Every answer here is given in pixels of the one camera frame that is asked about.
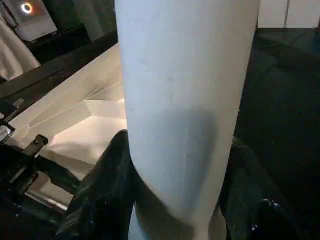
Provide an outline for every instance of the white fabric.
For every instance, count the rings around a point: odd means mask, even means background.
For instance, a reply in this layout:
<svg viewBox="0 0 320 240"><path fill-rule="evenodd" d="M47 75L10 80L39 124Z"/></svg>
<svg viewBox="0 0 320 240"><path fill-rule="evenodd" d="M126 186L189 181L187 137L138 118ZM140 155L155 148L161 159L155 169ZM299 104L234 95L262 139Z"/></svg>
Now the white fabric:
<svg viewBox="0 0 320 240"><path fill-rule="evenodd" d="M11 80L40 64L0 16L0 76Z"/></svg>

